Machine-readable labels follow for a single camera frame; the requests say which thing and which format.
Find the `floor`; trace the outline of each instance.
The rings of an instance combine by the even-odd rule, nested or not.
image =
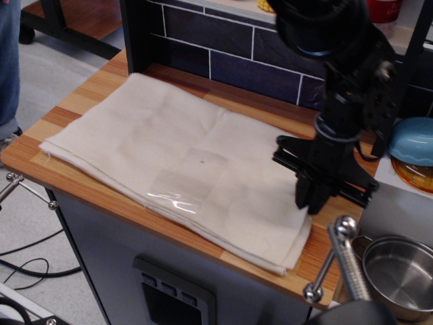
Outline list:
[[[22,6],[34,0],[22,0]],[[124,47],[118,30],[107,42]],[[107,60],[37,32],[30,45],[20,45],[21,94],[17,120],[23,131],[99,70]],[[8,171],[0,169],[0,189],[8,181]],[[46,196],[44,189],[30,181],[27,185]],[[30,244],[62,227],[45,202],[18,186],[2,203],[0,211],[0,254]],[[62,232],[23,251],[0,259],[21,266],[32,259],[44,258],[49,272],[61,272],[78,266]],[[26,266],[36,272],[46,271],[46,262],[33,261]],[[0,282],[12,270],[0,265]],[[30,286],[37,278],[14,274],[5,284],[10,288]],[[44,280],[19,293],[71,324],[106,324],[82,272],[64,278]]]

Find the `metal clamp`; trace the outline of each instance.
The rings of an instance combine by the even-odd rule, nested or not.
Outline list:
[[[349,241],[357,234],[357,222],[349,216],[339,217],[328,226],[327,230],[332,249],[316,280],[305,287],[305,300],[309,303],[318,303],[321,300],[323,296],[321,285],[334,259],[337,259],[350,298],[352,300],[371,300],[359,262]]]
[[[57,201],[48,200],[47,198],[45,198],[44,196],[42,196],[41,194],[36,192],[31,187],[22,183],[22,181],[24,181],[24,177],[22,175],[16,175],[14,173],[8,173],[6,175],[6,180],[8,180],[10,183],[5,188],[3,188],[3,190],[0,192],[0,203],[2,203],[7,198],[7,196],[9,196],[9,194],[11,194],[13,192],[13,190],[15,190],[18,187],[18,185],[21,185],[23,188],[28,190],[30,193],[33,193],[38,198],[40,198],[42,201],[46,202],[48,204],[48,209],[56,210],[59,207],[59,204]]]

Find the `dark tile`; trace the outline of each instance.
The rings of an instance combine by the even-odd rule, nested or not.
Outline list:
[[[418,57],[410,85],[433,89],[433,51],[424,49]]]
[[[398,117],[427,116],[433,103],[433,92],[408,86]]]
[[[287,47],[278,33],[256,28],[254,33],[254,61],[280,66],[293,71],[323,78],[323,64],[305,60]]]
[[[179,8],[185,8],[189,10],[194,10],[195,12],[203,12],[204,8],[199,5],[192,5],[190,3],[185,3],[177,0],[155,0],[154,2],[162,3],[164,5],[172,5]]]
[[[164,17],[167,37],[251,57],[251,26],[171,7],[164,7]]]
[[[296,103],[300,75],[250,60],[210,53],[212,80]]]
[[[155,62],[209,78],[209,50],[154,36]]]
[[[269,24],[268,22],[261,22],[260,20],[255,20],[255,19],[251,19],[251,18],[238,16],[238,15],[228,14],[227,12],[220,12],[219,10],[214,10],[214,9],[209,9],[209,8],[205,8],[204,12],[208,15],[227,18],[227,19],[231,19],[231,20],[236,20],[238,22],[244,22],[246,24],[251,24],[254,26],[259,26],[259,27],[269,28],[269,29],[275,30],[275,25]]]
[[[298,105],[317,111],[322,110],[324,105],[323,86],[323,80],[303,76]]]
[[[152,34],[164,36],[164,19],[162,17],[162,6],[156,3],[149,2],[147,4],[149,10],[149,28]]]

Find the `blue bowl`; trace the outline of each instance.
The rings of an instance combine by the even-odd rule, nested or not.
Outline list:
[[[412,165],[433,166],[433,118],[411,117],[398,122],[388,142],[391,156]]]

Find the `shelf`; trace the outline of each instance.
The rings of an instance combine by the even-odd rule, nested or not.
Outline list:
[[[180,0],[185,3],[199,5],[205,8],[227,12],[261,22],[275,23],[275,14],[266,12],[257,6],[257,0]]]
[[[202,7],[235,14],[261,22],[275,23],[275,14],[266,12],[257,6],[257,0],[180,0],[182,2],[200,5]],[[422,7],[422,0],[413,0],[410,6],[403,2],[398,23],[395,26],[389,42],[398,55],[405,55],[412,38],[413,29]]]

